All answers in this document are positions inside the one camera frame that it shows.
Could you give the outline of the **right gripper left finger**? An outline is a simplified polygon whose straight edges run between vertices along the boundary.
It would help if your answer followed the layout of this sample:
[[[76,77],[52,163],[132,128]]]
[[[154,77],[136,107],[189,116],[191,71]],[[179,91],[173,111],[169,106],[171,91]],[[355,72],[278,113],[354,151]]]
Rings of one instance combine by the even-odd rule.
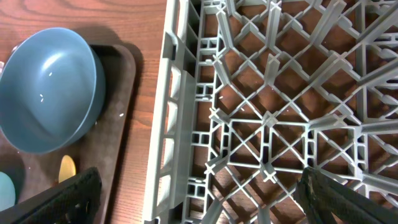
[[[102,182],[95,167],[1,212],[1,223],[93,223]]]

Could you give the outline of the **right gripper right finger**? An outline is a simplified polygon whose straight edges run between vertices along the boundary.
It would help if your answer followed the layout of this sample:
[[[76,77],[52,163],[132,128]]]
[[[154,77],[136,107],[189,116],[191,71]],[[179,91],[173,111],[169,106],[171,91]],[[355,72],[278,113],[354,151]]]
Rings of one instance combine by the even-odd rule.
[[[319,170],[307,167],[297,183],[294,200],[299,203],[309,223],[397,223],[397,213],[388,210]]]

